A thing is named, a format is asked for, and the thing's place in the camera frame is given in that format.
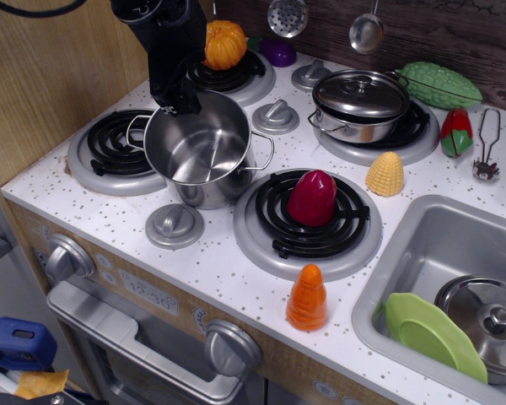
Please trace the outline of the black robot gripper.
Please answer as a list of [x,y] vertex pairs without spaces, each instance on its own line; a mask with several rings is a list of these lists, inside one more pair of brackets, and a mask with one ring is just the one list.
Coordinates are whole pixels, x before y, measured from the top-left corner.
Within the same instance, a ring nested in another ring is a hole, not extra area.
[[196,86],[186,78],[190,63],[205,60],[207,20],[198,1],[112,1],[148,55],[150,92],[173,116],[198,114]]

